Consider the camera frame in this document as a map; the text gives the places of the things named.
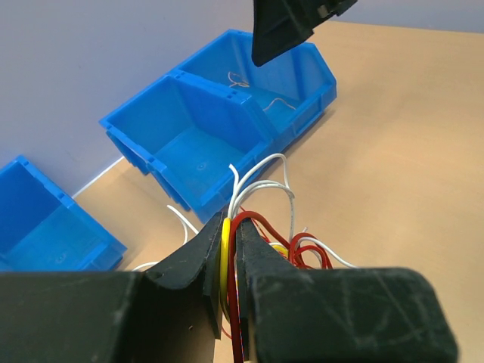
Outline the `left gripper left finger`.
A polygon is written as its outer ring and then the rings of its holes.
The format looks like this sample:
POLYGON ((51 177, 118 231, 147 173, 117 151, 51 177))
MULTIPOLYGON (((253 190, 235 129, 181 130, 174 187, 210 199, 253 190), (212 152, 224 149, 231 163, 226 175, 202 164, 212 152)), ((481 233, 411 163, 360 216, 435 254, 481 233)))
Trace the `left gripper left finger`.
POLYGON ((3 362, 211 362, 223 213, 146 271, 5 272, 3 362))

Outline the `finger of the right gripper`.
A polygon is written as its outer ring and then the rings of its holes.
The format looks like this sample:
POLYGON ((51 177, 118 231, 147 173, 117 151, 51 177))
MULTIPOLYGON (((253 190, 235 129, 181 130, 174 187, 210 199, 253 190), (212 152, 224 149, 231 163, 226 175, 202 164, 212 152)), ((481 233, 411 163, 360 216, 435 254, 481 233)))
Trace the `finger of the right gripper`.
POLYGON ((254 0, 252 61, 260 67, 314 34, 314 28, 339 17, 356 0, 254 0))

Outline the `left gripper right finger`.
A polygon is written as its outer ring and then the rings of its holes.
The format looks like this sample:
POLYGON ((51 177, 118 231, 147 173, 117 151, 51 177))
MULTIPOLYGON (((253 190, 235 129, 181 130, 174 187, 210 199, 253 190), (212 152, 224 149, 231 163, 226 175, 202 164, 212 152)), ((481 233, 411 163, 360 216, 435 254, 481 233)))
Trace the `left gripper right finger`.
POLYGON ((236 234, 244 358, 254 362, 456 362, 429 281, 408 268, 298 269, 251 221, 236 234))

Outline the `right blue bin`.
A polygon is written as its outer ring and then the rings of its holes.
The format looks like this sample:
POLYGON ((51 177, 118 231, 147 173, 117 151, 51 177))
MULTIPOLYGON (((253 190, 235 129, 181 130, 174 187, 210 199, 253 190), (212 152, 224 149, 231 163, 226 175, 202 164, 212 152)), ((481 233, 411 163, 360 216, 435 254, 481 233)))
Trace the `right blue bin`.
POLYGON ((252 33, 230 29, 178 70, 247 98, 255 122, 272 133, 272 152, 290 146, 337 97, 337 81, 316 46, 304 42, 260 67, 251 58, 252 33))

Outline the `middle blue bin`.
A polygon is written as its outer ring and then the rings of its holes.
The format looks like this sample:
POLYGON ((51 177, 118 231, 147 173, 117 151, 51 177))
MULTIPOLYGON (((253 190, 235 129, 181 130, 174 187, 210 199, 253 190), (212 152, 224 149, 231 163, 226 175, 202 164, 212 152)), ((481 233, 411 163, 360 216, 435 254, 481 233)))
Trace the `middle blue bin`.
POLYGON ((228 167, 248 171, 276 134, 253 96, 182 73, 157 80, 100 124, 133 166, 202 223, 230 199, 228 167))

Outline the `small blue bin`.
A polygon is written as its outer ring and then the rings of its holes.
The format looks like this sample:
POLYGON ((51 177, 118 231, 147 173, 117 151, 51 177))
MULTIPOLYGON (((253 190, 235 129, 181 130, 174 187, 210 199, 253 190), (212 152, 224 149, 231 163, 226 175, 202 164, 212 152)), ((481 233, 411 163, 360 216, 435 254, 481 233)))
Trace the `small blue bin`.
POLYGON ((108 271, 126 250, 27 158, 1 169, 2 271, 108 271))

